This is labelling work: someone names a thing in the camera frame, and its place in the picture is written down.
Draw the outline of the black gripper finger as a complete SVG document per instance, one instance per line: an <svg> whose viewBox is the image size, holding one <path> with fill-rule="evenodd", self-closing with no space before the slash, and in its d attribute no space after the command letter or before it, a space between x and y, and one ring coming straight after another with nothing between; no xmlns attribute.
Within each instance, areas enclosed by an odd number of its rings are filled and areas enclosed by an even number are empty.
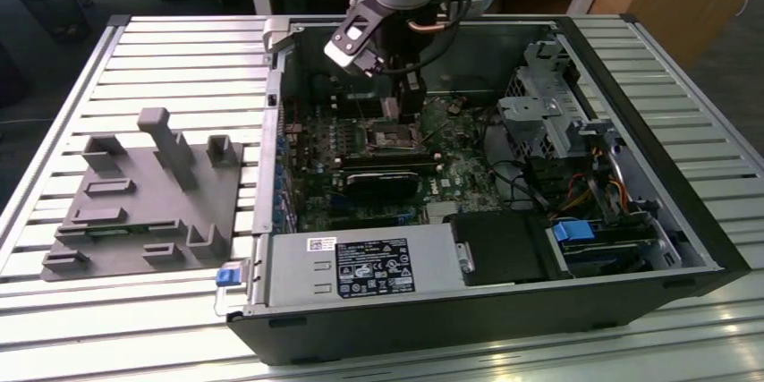
<svg viewBox="0 0 764 382"><path fill-rule="evenodd" d="M399 80L399 123L408 124L416 121L421 113L427 93L427 83L420 72L411 72Z"/></svg>

